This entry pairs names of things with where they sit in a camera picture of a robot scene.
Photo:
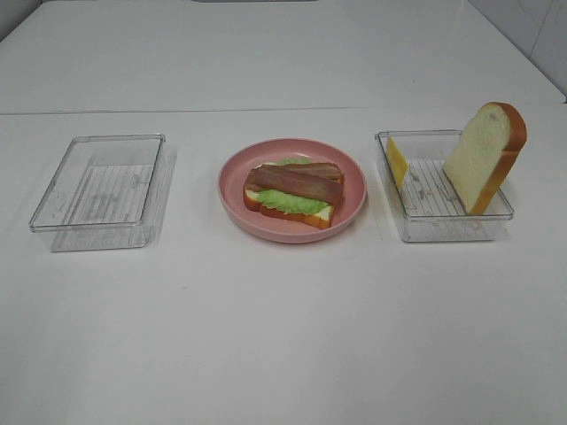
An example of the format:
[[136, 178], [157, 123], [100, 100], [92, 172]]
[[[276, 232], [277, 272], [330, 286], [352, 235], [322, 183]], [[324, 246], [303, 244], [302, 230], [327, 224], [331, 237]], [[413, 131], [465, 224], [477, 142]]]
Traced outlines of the right clear plastic container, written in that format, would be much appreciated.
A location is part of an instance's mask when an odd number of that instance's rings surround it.
[[[496, 239], [514, 210], [499, 190], [482, 215], [469, 215], [442, 166], [458, 144], [455, 129], [383, 131], [375, 134], [377, 169], [400, 239], [406, 243], [470, 242]], [[386, 148], [393, 140], [408, 162], [396, 185]]]

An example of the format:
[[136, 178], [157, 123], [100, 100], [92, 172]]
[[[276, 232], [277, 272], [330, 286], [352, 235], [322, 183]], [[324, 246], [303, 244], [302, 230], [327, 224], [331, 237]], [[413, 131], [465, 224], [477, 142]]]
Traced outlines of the yellow cheese slice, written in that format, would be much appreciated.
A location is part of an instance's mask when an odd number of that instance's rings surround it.
[[392, 136], [388, 139], [385, 154], [396, 188], [397, 190], [401, 190], [409, 166], [406, 157], [403, 155]]

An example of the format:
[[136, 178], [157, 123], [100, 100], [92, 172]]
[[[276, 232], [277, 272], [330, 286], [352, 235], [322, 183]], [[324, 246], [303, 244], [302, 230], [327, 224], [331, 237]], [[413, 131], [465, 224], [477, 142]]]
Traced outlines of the green lettuce leaf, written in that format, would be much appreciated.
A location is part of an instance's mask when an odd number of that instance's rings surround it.
[[[308, 158], [286, 158], [278, 162], [267, 162], [272, 164], [289, 164], [289, 163], [315, 163]], [[284, 193], [276, 189], [264, 189], [255, 192], [245, 188], [245, 194], [253, 201], [269, 210], [276, 210], [283, 214], [301, 214], [316, 215], [326, 214], [327, 211], [335, 205], [326, 202], [295, 196]]]

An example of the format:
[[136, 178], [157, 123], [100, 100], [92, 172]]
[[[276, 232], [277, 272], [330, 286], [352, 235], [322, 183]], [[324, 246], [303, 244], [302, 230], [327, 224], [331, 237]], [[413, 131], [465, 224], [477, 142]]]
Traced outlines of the pink round plate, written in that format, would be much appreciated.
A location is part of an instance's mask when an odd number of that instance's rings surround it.
[[[245, 206], [243, 187], [252, 168], [270, 161], [297, 157], [334, 163], [345, 176], [343, 198], [329, 228], [319, 229], [300, 221], [270, 218]], [[240, 228], [279, 243], [311, 243], [340, 233], [357, 218], [367, 197], [365, 176], [351, 156], [326, 143], [302, 138], [272, 139], [242, 149], [222, 167], [218, 188], [227, 214]]]

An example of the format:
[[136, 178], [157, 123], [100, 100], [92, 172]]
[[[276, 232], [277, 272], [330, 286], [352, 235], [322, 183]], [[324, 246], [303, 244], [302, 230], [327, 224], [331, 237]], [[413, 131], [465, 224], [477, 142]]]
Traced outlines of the bread slice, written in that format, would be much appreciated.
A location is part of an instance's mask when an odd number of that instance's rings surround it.
[[484, 104], [468, 122], [443, 170], [466, 213], [485, 212], [527, 141], [523, 117], [511, 104]]
[[[343, 192], [344, 192], [344, 182], [345, 182], [345, 176], [344, 176], [344, 180], [342, 181]], [[261, 213], [261, 214], [268, 216], [268, 217], [271, 217], [271, 218], [302, 222], [302, 223], [305, 223], [305, 224], [307, 224], [311, 227], [315, 227], [315, 228], [319, 228], [319, 229], [326, 229], [326, 228], [329, 228], [331, 226], [332, 219], [334, 217], [335, 211], [342, 201], [342, 198], [341, 198], [339, 200], [339, 202], [333, 208], [331, 208], [327, 211], [326, 214], [321, 214], [321, 213], [316, 214], [316, 215], [283, 214], [283, 213], [278, 212], [276, 210], [269, 210], [265, 207], [262, 207], [262, 206], [260, 206], [259, 203], [251, 200], [245, 194], [245, 184], [244, 184], [244, 188], [243, 188], [243, 199], [244, 199], [244, 203], [245, 203], [246, 208], [251, 210], [251, 211]]]

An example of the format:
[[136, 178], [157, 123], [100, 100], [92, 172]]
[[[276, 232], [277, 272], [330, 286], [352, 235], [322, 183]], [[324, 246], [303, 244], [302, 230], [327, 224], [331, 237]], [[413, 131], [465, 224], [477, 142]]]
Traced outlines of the left clear plastic container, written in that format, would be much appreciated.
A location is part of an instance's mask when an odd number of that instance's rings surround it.
[[161, 134], [75, 137], [29, 229], [52, 252], [142, 248], [159, 235], [171, 170]]

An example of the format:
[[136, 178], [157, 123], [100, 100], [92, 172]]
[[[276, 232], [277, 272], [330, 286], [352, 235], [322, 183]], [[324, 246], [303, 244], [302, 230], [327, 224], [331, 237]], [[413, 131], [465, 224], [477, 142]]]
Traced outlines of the long bacon strip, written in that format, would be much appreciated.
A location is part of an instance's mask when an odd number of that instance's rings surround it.
[[341, 182], [344, 180], [344, 175], [342, 170], [333, 163], [326, 162], [315, 162], [315, 163], [289, 163], [289, 164], [272, 164], [265, 163], [257, 166], [257, 169], [265, 166], [275, 166], [282, 168], [285, 171], [291, 171], [301, 174], [315, 175], [322, 178], [327, 178], [336, 182]]

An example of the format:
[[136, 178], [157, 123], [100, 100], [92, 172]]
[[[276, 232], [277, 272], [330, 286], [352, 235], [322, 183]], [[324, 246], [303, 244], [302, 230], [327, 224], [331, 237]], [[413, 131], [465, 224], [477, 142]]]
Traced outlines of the clear plastic container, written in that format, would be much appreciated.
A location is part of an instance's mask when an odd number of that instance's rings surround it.
[[[406, 243], [470, 242], [496, 239], [514, 210], [499, 190], [482, 215], [469, 215], [442, 166], [458, 144], [455, 129], [383, 131], [375, 134], [377, 169], [400, 239]], [[386, 148], [393, 140], [408, 162], [396, 185]]]
[[171, 170], [161, 134], [75, 137], [29, 229], [52, 252], [142, 248], [159, 235]]

